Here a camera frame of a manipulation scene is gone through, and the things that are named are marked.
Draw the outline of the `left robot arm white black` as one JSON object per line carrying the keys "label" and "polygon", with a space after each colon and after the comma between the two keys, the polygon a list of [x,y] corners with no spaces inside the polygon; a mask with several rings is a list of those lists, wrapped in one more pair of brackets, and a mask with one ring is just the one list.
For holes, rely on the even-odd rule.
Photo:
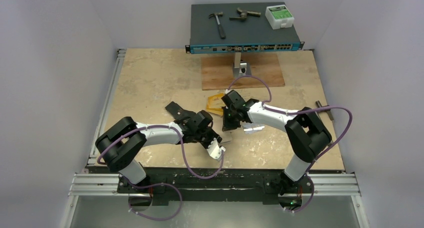
{"label": "left robot arm white black", "polygon": [[209,156],[222,162],[225,148],[222,138],[213,130],[213,118],[206,111],[187,112],[166,124],[137,123],[126,116],[115,123],[95,141],[100,153],[98,162],[106,165],[110,172],[118,172],[129,180],[129,185],[138,193],[146,191],[149,179],[135,157],[143,147],[186,143],[200,143]]}

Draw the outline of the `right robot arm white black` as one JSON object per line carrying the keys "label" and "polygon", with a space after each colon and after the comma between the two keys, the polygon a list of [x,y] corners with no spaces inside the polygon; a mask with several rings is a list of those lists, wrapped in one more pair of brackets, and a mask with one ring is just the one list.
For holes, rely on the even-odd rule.
{"label": "right robot arm white black", "polygon": [[300,186],[300,179],[315,158],[332,141],[332,136],[315,112],[298,114],[297,110],[284,110],[267,106],[257,99],[245,101],[231,90],[222,98],[224,103],[223,131],[241,126],[241,122],[267,125],[285,132],[294,155],[281,177],[281,186],[288,192]]}

